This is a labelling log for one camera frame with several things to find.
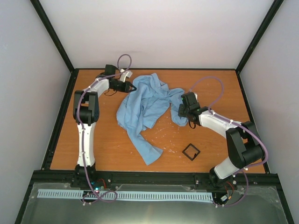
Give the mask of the light blue shirt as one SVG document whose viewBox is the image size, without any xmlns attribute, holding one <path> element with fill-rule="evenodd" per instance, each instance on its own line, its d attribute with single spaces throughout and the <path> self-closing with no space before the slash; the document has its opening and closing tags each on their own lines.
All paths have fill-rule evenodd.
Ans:
<svg viewBox="0 0 299 224">
<path fill-rule="evenodd" d="M 138 76 L 133 80 L 133 85 L 136 91 L 129 93 L 121 102 L 116 119 L 148 166 L 159 159 L 163 150 L 147 142 L 141 132 L 152 129 L 169 108 L 172 122 L 178 126 L 186 126 L 187 118 L 178 115 L 184 90 L 170 89 L 156 73 Z"/>
</svg>

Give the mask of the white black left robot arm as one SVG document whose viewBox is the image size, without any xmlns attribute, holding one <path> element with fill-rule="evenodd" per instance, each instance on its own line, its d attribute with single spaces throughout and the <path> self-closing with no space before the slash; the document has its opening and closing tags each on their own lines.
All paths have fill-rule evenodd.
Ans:
<svg viewBox="0 0 299 224">
<path fill-rule="evenodd" d="M 136 87 L 127 81 L 131 76 L 129 69 L 124 70 L 108 64 L 91 85 L 74 93 L 73 118 L 79 134 L 75 175 L 81 177 L 81 183 L 87 188 L 94 187 L 97 182 L 93 144 L 96 122 L 100 117 L 99 97 L 107 90 L 124 93 L 136 91 Z"/>
</svg>

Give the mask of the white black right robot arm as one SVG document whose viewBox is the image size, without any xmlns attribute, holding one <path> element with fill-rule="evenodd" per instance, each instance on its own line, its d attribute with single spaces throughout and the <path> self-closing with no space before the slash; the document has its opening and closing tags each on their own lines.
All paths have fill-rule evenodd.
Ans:
<svg viewBox="0 0 299 224">
<path fill-rule="evenodd" d="M 209 171 L 209 182 L 220 188 L 230 176 L 253 166 L 258 160 L 268 159 L 265 145 L 259 138 L 254 123 L 237 122 L 217 114 L 209 107 L 201 107 L 193 92 L 181 96 L 178 115 L 185 117 L 194 126 L 208 128 L 226 139 L 228 157 Z"/>
</svg>

